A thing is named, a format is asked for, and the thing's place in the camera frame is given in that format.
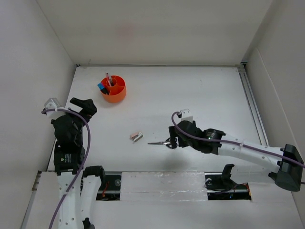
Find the black handled scissors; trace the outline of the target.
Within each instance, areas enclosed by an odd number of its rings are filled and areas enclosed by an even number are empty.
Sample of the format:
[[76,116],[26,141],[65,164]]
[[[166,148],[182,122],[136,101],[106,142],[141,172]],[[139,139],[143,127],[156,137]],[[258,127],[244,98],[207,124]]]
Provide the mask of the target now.
[[162,146],[163,145],[163,146],[166,146],[169,149],[176,149],[178,147],[176,137],[174,137],[174,138],[169,137],[165,141],[151,142],[151,143],[148,143],[148,145],[156,145],[156,146]]

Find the blue cap black highlighter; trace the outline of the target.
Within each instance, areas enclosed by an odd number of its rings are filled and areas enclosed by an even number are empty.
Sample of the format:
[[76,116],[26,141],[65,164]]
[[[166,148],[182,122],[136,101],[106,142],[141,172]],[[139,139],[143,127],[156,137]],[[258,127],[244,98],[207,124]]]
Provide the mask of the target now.
[[98,86],[99,90],[101,90],[102,88],[105,87],[102,82],[98,83],[97,86]]

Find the pink white pen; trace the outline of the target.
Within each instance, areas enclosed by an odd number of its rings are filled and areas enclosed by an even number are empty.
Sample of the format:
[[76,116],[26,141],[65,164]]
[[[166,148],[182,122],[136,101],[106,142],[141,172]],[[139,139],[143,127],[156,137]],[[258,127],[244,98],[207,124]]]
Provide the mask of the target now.
[[111,75],[109,73],[107,73],[106,76],[108,77],[109,85],[113,86],[113,81],[112,81]]

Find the pink cap black highlighter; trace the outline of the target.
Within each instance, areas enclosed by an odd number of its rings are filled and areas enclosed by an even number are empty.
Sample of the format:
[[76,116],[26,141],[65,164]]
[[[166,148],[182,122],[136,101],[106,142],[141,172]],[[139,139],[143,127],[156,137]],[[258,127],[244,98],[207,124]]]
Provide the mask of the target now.
[[106,94],[106,95],[109,94],[108,91],[107,91],[107,89],[106,89],[105,87],[102,88],[100,91],[101,91],[103,94]]

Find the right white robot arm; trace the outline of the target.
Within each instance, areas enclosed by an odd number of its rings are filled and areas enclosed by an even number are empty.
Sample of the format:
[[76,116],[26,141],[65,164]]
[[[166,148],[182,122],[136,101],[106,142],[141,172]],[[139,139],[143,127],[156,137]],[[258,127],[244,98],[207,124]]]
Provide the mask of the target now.
[[242,142],[220,130],[201,130],[195,121],[188,120],[170,126],[169,135],[171,149],[189,146],[204,154],[234,157],[261,166],[259,171],[252,172],[233,163],[226,164],[220,175],[207,178],[205,186],[209,190],[229,191],[260,176],[284,190],[298,192],[301,189],[305,164],[293,145],[280,148]]

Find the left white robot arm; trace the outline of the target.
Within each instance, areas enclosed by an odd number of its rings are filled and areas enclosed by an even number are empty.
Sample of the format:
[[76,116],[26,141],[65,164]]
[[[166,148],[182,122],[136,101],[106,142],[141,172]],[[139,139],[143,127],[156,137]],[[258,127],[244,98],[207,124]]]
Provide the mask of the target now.
[[57,219],[60,229],[93,229],[93,204],[99,189],[106,185],[106,177],[102,166],[84,167],[91,135],[88,131],[87,147],[83,147],[83,128],[89,128],[97,108],[92,99],[72,98],[70,103],[81,110],[65,109],[56,98],[45,104],[56,138],[53,162],[60,197],[51,222]]

